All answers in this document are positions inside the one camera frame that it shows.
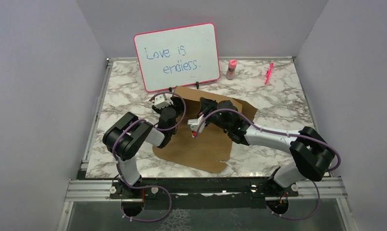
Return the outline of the brown cardboard box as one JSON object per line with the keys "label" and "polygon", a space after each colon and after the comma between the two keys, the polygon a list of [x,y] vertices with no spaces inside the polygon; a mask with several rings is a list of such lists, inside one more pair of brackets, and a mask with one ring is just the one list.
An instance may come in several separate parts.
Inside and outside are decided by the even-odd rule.
{"label": "brown cardboard box", "polygon": [[244,100],[187,87],[178,86],[175,92],[181,95],[186,102],[185,117],[179,124],[177,133],[172,136],[164,148],[152,148],[154,154],[158,158],[209,173],[222,172],[227,167],[225,162],[230,158],[233,141],[214,124],[208,125],[197,138],[193,138],[187,121],[197,117],[201,97],[215,100],[218,103],[230,100],[242,114],[251,120],[254,119],[257,108]]}

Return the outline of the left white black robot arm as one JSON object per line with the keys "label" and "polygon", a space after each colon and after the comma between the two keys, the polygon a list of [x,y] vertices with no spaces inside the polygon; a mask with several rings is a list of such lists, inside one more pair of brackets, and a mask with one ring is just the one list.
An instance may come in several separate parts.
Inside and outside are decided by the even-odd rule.
{"label": "left white black robot arm", "polygon": [[138,183],[141,175],[135,156],[145,142],[157,148],[165,147],[177,132],[177,118],[184,117],[187,109],[180,95],[171,93],[170,98],[166,95],[165,92],[158,93],[151,99],[152,109],[160,116],[157,124],[128,112],[105,132],[103,143],[112,153],[118,170],[118,182],[110,188],[111,194],[133,198],[149,188]]}

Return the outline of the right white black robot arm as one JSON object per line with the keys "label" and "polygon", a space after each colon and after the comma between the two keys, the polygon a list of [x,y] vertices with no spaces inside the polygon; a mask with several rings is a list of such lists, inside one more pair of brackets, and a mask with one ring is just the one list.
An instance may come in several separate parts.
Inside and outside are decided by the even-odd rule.
{"label": "right white black robot arm", "polygon": [[195,138],[209,124],[221,128],[236,144],[263,146],[276,149],[293,158],[290,164],[277,168],[269,177],[266,189],[274,196],[280,195],[298,181],[321,181],[326,172],[339,167],[339,153],[312,127],[301,130],[281,130],[257,125],[232,104],[230,100],[217,102],[200,98],[200,111],[196,119],[188,120]]}

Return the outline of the pink-capped spray bottle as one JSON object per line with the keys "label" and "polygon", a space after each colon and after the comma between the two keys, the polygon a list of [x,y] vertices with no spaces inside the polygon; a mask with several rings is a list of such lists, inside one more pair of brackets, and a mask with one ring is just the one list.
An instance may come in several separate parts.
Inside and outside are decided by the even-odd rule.
{"label": "pink-capped spray bottle", "polygon": [[236,59],[231,59],[228,62],[228,69],[227,69],[226,75],[225,75],[228,80],[232,80],[235,77],[236,66],[237,66]]}

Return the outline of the pink-framed whiteboard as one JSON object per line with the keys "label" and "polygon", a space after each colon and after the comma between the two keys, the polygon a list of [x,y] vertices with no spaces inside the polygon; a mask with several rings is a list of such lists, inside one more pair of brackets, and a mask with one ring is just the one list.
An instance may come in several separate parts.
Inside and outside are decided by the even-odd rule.
{"label": "pink-framed whiteboard", "polygon": [[216,81],[221,76],[214,23],[139,33],[133,40],[147,92]]}

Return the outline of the pink marker pen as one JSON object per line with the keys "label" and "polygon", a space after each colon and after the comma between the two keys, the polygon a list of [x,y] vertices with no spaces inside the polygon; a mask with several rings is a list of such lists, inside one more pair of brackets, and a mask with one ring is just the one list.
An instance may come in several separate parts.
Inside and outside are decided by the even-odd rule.
{"label": "pink marker pen", "polygon": [[270,79],[273,66],[274,66],[274,63],[270,63],[269,68],[268,68],[268,70],[266,72],[266,78],[265,78],[265,82],[264,82],[265,85],[267,85],[267,83],[268,83],[268,81]]}

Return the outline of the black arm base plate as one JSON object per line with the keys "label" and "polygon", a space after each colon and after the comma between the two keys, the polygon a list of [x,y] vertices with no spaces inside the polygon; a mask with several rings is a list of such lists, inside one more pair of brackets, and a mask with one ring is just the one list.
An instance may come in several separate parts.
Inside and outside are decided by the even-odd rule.
{"label": "black arm base plate", "polygon": [[298,196],[291,187],[274,189],[270,183],[268,177],[141,178],[132,188],[113,180],[109,192],[125,208],[147,210],[266,209],[270,201]]}

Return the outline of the aluminium table frame rail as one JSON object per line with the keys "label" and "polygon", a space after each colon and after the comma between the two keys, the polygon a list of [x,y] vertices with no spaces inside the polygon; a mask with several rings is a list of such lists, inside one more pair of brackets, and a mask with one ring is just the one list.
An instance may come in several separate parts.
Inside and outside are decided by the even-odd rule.
{"label": "aluminium table frame rail", "polygon": [[[58,230],[60,231],[341,231],[355,225],[346,203],[340,177],[328,174],[318,182],[299,181],[290,187],[298,196],[270,201],[266,209],[172,209],[125,208],[111,199],[109,189],[117,169],[102,142],[103,134],[126,112],[156,123],[137,59],[108,61],[98,102],[96,120],[83,157],[82,174],[71,180]],[[142,178],[270,177],[275,169],[292,161],[285,152],[260,146],[232,144],[227,167],[221,173],[176,164],[154,155],[153,146],[142,145],[136,155]]]}

